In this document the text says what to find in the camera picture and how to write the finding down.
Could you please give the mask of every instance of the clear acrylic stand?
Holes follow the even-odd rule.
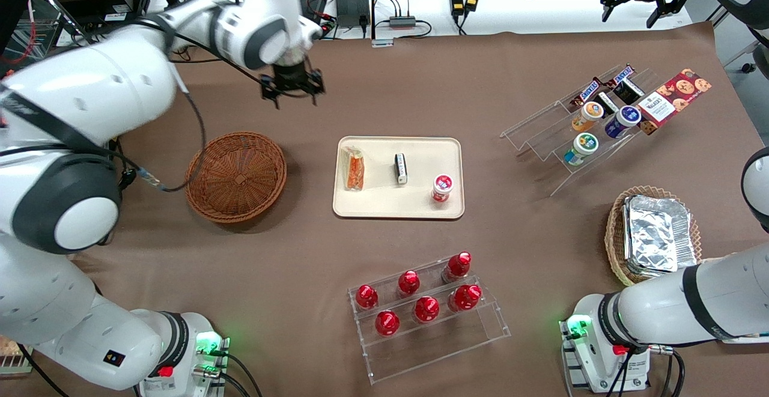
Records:
[[[625,65],[618,65],[598,78],[602,82],[608,82],[620,71],[623,71],[624,68]],[[629,77],[634,84],[645,92],[645,95],[651,93],[662,83],[659,77],[649,69],[632,74]],[[587,132],[592,133],[598,139],[598,150],[592,156],[585,158],[585,162],[581,165],[574,166],[566,163],[564,154],[571,148],[574,137],[579,134],[572,128],[571,120],[573,120],[574,116],[577,116],[580,108],[572,104],[571,101],[582,93],[588,85],[590,85],[590,82],[572,91],[560,100],[555,101],[553,104],[544,107],[539,112],[508,128],[499,135],[500,138],[504,137],[509,140],[517,151],[521,151],[521,153],[531,149],[543,162],[551,156],[561,162],[561,165],[565,168],[566,178],[555,188],[550,197],[582,177],[585,173],[595,169],[607,159],[612,158],[617,151],[624,145],[627,145],[640,132],[640,129],[637,127],[626,129],[617,139],[613,139],[606,135],[604,129],[609,121],[609,117],[607,117],[606,120],[598,121],[587,130]],[[605,91],[606,95],[612,99],[617,107],[625,105],[617,95],[608,91],[607,88],[599,89],[599,91]]]
[[[440,274],[448,260],[413,268],[420,287],[408,298],[398,297],[402,272],[368,283],[379,296],[378,306],[370,310],[361,309],[355,301],[357,287],[348,290],[371,385],[511,336],[497,300],[475,274],[470,272],[458,282],[443,282]],[[448,309],[448,296],[461,285],[479,285],[483,296],[472,310],[454,313]],[[412,318],[415,302],[422,296],[432,296],[440,302],[439,316],[426,324]],[[383,310],[395,312],[401,320],[400,328],[390,337],[380,336],[374,328],[374,320]]]

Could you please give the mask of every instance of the wrapper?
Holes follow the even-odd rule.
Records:
[[[363,189],[363,153],[354,146],[345,146],[341,149],[343,160],[345,161],[347,178],[344,182],[344,188],[357,191]]]
[[[697,264],[691,215],[670,198],[634,195],[624,205],[625,260],[637,276],[657,277]]]

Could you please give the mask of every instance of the wicker basket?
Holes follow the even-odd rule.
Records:
[[[187,169],[192,175],[200,153]],[[198,177],[185,189],[195,212],[217,223],[238,223],[258,216],[283,191],[286,161],[268,137],[234,132],[206,145]]]
[[[624,205],[625,198],[632,195],[645,195],[652,198],[673,198],[678,200],[675,195],[670,194],[663,189],[651,186],[633,187],[632,189],[625,190],[625,192],[615,200],[615,203],[612,205],[612,210],[609,212],[604,243],[606,244],[606,252],[609,256],[609,263],[612,265],[612,271],[615,272],[617,278],[626,286],[634,285],[635,283],[640,283],[643,282],[643,280],[648,279],[648,277],[632,274],[627,269],[624,260],[624,220],[622,216],[622,206]],[[678,202],[684,207],[686,206],[685,203],[680,200],[678,200]],[[697,222],[694,217],[691,218],[689,225],[689,236],[691,237],[692,246],[695,247],[697,263],[700,263],[702,260],[700,228],[697,227]]]

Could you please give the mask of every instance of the red bottle cap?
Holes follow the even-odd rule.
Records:
[[[481,288],[477,285],[461,285],[454,294],[454,304],[459,310],[469,310],[478,304],[481,295]]]
[[[423,296],[417,300],[414,306],[414,315],[420,321],[431,321],[437,318],[440,312],[440,304],[432,296]]]
[[[157,375],[162,378],[170,378],[174,374],[174,368],[171,365],[165,365],[160,369],[157,369]]]
[[[406,271],[398,279],[398,288],[406,294],[413,295],[419,288],[419,276],[414,271]]]
[[[355,301],[358,306],[363,307],[364,309],[370,309],[371,307],[376,306],[379,301],[379,295],[377,295],[377,291],[370,285],[362,285],[358,288],[357,293],[355,294]]]
[[[472,259],[469,252],[461,252],[458,255],[454,255],[448,260],[448,271],[453,276],[464,276],[470,271],[470,261]]]
[[[401,326],[401,320],[399,320],[398,315],[390,310],[384,310],[384,312],[379,312],[374,325],[380,336],[388,337],[398,331],[398,328]]]

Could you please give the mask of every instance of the beige tray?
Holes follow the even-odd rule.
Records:
[[[344,189],[341,148],[363,151],[363,190]],[[432,137],[347,136],[339,141],[334,212],[340,217],[375,219],[458,219],[464,214],[462,148],[456,139]],[[395,154],[406,156],[409,182],[399,186],[395,178]],[[432,199],[436,176],[447,173],[454,191],[444,203]]]

